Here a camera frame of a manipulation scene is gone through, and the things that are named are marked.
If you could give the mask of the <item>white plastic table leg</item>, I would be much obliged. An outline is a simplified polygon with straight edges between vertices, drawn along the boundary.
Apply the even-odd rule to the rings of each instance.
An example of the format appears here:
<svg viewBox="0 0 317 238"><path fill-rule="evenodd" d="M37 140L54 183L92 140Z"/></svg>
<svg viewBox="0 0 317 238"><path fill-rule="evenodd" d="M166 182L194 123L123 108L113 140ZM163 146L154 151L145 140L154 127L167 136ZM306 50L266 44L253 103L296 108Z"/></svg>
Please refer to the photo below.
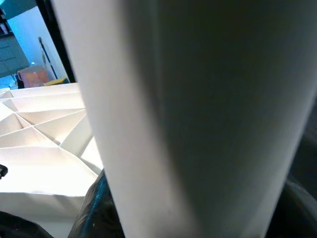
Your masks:
<svg viewBox="0 0 317 238"><path fill-rule="evenodd" d="M53 0L126 238L265 238L317 93L317 0Z"/></svg>

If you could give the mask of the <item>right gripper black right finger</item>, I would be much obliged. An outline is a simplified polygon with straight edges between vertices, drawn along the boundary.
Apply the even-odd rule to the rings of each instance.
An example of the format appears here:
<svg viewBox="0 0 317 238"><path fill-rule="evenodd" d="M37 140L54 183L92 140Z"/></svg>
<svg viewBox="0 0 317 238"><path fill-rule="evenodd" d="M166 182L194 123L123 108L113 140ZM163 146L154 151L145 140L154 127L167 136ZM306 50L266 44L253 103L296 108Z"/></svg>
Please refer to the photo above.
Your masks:
<svg viewBox="0 0 317 238"><path fill-rule="evenodd" d="M265 238L317 238L317 200L301 184L285 183Z"/></svg>

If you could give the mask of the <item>white plastic children table top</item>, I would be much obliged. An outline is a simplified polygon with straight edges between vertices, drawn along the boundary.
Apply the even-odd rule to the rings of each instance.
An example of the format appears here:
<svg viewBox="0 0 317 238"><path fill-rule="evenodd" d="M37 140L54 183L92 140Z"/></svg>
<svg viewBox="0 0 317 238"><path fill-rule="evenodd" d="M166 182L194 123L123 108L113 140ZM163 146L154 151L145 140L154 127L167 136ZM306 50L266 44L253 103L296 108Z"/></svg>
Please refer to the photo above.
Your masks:
<svg viewBox="0 0 317 238"><path fill-rule="evenodd" d="M67 238L102 170L78 84L0 89L0 211Z"/></svg>

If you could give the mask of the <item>black door frame post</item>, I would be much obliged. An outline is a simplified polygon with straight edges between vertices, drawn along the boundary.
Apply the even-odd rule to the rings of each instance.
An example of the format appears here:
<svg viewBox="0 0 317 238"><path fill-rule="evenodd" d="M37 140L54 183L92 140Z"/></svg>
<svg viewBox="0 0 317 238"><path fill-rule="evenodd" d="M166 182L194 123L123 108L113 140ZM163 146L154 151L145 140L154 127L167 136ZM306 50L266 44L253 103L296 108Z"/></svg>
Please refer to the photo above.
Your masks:
<svg viewBox="0 0 317 238"><path fill-rule="evenodd" d="M67 50L53 9L53 0L35 0L70 83L76 83Z"/></svg>

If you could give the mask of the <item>broom stick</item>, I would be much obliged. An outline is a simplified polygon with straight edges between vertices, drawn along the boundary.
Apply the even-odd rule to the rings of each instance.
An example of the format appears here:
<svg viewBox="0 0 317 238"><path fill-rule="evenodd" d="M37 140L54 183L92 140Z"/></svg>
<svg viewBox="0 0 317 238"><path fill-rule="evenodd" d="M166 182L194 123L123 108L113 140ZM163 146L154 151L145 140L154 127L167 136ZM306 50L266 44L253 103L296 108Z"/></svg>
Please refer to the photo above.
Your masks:
<svg viewBox="0 0 317 238"><path fill-rule="evenodd" d="M42 41L42 38L38 37L38 41L39 41L39 44L40 44L40 49L41 49L41 52L42 52L42 59L43 59L43 63L45 65L46 71L47 71L47 65L49 65L50 68L51 68L51 71L52 71L52 73L53 73L53 75L55 77L55 79L57 79L57 74L56 74L56 72L55 72L55 70L53 68L52 62L51 62L51 60L50 60L50 58L48 56L48 53L47 53L47 51L45 49L45 46L44 46L43 41Z"/></svg>

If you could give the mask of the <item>yellow flat item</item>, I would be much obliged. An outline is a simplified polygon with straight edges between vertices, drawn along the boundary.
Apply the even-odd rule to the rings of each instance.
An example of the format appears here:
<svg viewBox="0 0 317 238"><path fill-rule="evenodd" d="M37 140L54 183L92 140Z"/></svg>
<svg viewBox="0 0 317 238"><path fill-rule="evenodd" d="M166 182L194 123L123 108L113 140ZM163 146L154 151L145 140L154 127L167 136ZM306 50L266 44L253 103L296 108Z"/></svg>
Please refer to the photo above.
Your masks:
<svg viewBox="0 0 317 238"><path fill-rule="evenodd" d="M59 78L52 81L49 81L47 83L44 83L44 86L54 86L54 85L60 85L60 84L67 84L68 79L67 78Z"/></svg>

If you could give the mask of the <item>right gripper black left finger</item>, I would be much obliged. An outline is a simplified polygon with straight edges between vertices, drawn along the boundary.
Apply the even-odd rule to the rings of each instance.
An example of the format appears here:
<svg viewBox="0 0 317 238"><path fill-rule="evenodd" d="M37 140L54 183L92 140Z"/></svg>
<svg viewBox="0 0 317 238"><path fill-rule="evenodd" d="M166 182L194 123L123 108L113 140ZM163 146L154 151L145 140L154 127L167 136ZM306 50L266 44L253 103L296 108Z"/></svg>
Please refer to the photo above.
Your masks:
<svg viewBox="0 0 317 238"><path fill-rule="evenodd" d="M124 238L104 171L88 189L68 238Z"/></svg>

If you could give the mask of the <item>pink bucket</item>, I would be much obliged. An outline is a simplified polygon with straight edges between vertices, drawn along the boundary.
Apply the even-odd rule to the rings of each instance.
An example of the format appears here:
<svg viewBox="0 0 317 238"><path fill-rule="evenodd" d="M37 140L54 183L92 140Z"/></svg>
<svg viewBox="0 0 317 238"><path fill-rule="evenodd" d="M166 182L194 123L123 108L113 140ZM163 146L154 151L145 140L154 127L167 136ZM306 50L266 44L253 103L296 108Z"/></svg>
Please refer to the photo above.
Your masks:
<svg viewBox="0 0 317 238"><path fill-rule="evenodd" d="M17 72L25 88L44 86L49 82L49 77L46 70L40 65L34 65Z"/></svg>

